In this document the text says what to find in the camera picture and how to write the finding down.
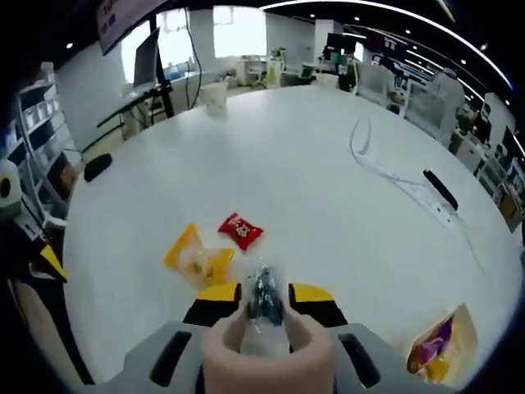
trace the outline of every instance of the red candy packet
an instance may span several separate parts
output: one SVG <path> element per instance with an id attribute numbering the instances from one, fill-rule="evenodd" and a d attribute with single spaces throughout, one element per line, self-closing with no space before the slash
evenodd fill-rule
<path id="1" fill-rule="evenodd" d="M 219 232 L 230 236 L 240 249 L 245 252 L 261 236 L 264 230 L 252 226 L 237 213 L 233 213 L 221 224 Z"/>

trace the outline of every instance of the yellow snack bag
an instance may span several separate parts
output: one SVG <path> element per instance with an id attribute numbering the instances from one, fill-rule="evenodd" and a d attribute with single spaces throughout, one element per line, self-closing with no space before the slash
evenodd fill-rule
<path id="1" fill-rule="evenodd" d="M 229 282 L 234 253 L 232 249 L 204 248 L 197 227 L 191 223 L 167 252 L 164 265 L 179 271 L 189 283 L 204 290 Z"/>

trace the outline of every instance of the gray gripper base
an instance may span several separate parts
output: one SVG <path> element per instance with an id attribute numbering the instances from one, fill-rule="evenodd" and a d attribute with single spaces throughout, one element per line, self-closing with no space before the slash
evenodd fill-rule
<path id="1" fill-rule="evenodd" d="M 124 369 L 110 381 L 85 386 L 77 394 L 195 394 L 202 366 L 200 343 L 209 328 L 185 323 L 168 323 L 127 354 Z M 330 330 L 336 344 L 337 394 L 448 394 L 451 388 L 424 383 L 406 370 L 403 357 L 376 334 L 361 324 L 350 324 Z M 167 387 L 150 378 L 153 367 L 171 339 L 178 333 L 191 334 Z M 352 338 L 364 349 L 376 370 L 377 381 L 365 387 L 342 341 Z"/>

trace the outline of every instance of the banner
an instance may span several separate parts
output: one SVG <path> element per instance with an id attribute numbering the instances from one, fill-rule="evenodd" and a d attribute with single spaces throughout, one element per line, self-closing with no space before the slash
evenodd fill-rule
<path id="1" fill-rule="evenodd" d="M 138 22 L 167 0 L 104 0 L 97 10 L 98 37 L 103 54 L 111 51 Z"/>

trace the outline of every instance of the white round table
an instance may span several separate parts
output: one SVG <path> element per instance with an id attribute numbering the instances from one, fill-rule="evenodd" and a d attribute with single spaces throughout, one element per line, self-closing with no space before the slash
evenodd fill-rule
<path id="1" fill-rule="evenodd" d="M 421 177 L 430 168 L 456 197 L 484 272 L 464 242 L 355 162 L 350 133 L 368 117 L 398 172 Z M 164 256 L 192 222 L 206 246 L 233 246 L 217 234 L 233 212 L 265 230 L 247 258 L 266 256 L 286 281 L 329 290 L 350 323 L 398 348 L 464 302 L 478 369 L 518 303 L 522 269 L 504 219 L 437 142 L 340 90 L 254 92 L 229 98 L 223 118 L 196 108 L 157 124 L 124 143 L 94 181 L 78 180 L 66 306 L 95 382 L 120 372 L 126 352 L 164 323 L 183 319 L 197 291 Z"/>

